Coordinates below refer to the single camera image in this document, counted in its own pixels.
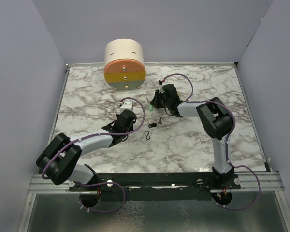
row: purple cable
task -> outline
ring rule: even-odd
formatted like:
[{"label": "purple cable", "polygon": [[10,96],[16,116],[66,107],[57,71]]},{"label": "purple cable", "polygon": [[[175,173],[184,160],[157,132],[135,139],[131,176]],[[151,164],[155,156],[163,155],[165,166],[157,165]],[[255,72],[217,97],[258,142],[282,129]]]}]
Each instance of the purple cable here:
[{"label": "purple cable", "polygon": [[80,204],[82,205],[82,208],[86,209],[86,210],[89,210],[89,211],[92,211],[92,212],[97,212],[97,213],[112,213],[112,212],[115,212],[116,210],[120,209],[124,204],[125,204],[125,201],[126,201],[126,193],[125,193],[125,190],[124,188],[119,184],[119,183],[116,183],[116,182],[102,182],[102,183],[97,183],[97,184],[91,184],[91,185],[85,185],[85,184],[82,184],[82,183],[79,183],[81,186],[85,186],[85,187],[93,187],[93,186],[100,186],[100,185],[107,185],[107,184],[114,184],[114,185],[117,185],[118,187],[120,187],[120,189],[122,190],[122,193],[123,193],[123,198],[122,198],[122,202],[120,204],[120,206],[118,206],[117,208],[115,209],[111,209],[111,210],[99,210],[99,209],[91,209],[91,208],[86,208],[83,206],[83,203],[82,201],[80,200]]},{"label": "purple cable", "polygon": [[[135,98],[131,98],[131,97],[126,97],[126,98],[123,98],[121,99],[120,101],[123,101],[125,99],[131,99],[131,100],[134,100],[136,101],[137,103],[139,103],[139,105],[141,106],[142,108],[142,111],[143,111],[143,120],[141,122],[141,124],[135,129],[135,130],[132,130],[130,132],[127,132],[127,133],[96,133],[96,134],[90,134],[90,135],[87,135],[87,136],[84,136],[81,138],[81,140],[84,140],[84,139],[88,139],[88,138],[91,138],[91,137],[95,137],[95,136],[100,136],[100,135],[128,135],[128,134],[131,134],[131,133],[134,133],[136,132],[138,129],[141,128],[141,126],[144,124],[144,121],[145,121],[145,108],[144,106],[142,105],[142,103],[140,101],[138,101],[137,99]],[[71,146],[72,144],[76,143],[76,142],[79,142],[79,139],[75,139],[71,142],[69,142],[68,144],[66,144],[62,149],[60,149],[57,154],[54,155],[54,157],[48,162],[48,164],[45,166],[45,168],[43,169],[42,171],[42,178],[43,179],[49,179],[48,177],[45,176],[45,173],[47,171],[47,169],[49,168],[49,166],[52,164],[52,162],[54,162],[54,160],[66,149],[68,148],[69,146]]]},{"label": "purple cable", "polygon": [[232,111],[231,111],[228,107],[226,107],[225,105],[220,104],[220,103],[218,103],[218,102],[215,102],[215,101],[210,101],[210,100],[191,101],[191,102],[189,101],[188,103],[212,103],[212,104],[216,104],[216,105],[219,105],[219,106],[223,107],[224,109],[226,109],[226,110],[231,114],[231,117],[232,117],[232,120],[233,120],[233,126],[232,126],[230,132],[228,133],[228,135],[227,135],[227,137],[226,137],[226,139],[225,139],[225,143],[226,143],[226,160],[227,160],[227,162],[229,163],[229,165],[230,165],[231,167],[233,167],[233,168],[242,168],[242,167],[243,167],[243,168],[247,168],[247,169],[248,169],[248,170],[249,170],[249,171],[250,171],[250,172],[255,176],[255,178],[256,178],[256,180],[257,180],[257,183],[258,183],[258,195],[257,195],[256,199],[253,201],[253,203],[251,203],[251,204],[249,204],[249,205],[247,205],[247,206],[245,206],[245,207],[242,207],[242,208],[232,208],[232,207],[227,207],[227,206],[225,206],[225,205],[221,205],[221,204],[219,204],[219,203],[216,202],[213,198],[212,198],[212,200],[215,201],[215,202],[216,202],[216,205],[218,205],[219,207],[221,207],[221,208],[225,208],[225,209],[230,209],[230,210],[245,210],[245,209],[248,209],[248,208],[252,207],[254,204],[257,203],[257,201],[259,200],[260,195],[261,195],[261,186],[260,186],[260,181],[259,181],[259,179],[258,179],[256,173],[255,173],[251,168],[249,168],[249,167],[247,167],[247,166],[245,166],[245,165],[234,166],[234,165],[231,163],[230,158],[229,158],[229,154],[228,154],[229,137],[230,137],[231,133],[234,131],[234,128],[235,128],[235,116],[234,116],[234,114],[232,113]]},{"label": "purple cable", "polygon": [[189,97],[187,97],[187,99],[186,99],[186,102],[187,102],[188,99],[190,99],[192,97],[192,95],[193,95],[193,84],[192,84],[192,82],[190,81],[190,79],[188,77],[186,77],[185,75],[180,74],[180,73],[174,73],[174,74],[171,74],[171,75],[168,75],[168,76],[164,77],[162,82],[164,82],[166,80],[166,78],[169,78],[171,76],[176,76],[176,75],[186,78],[189,81],[190,85],[191,85],[191,94],[189,95]]}]

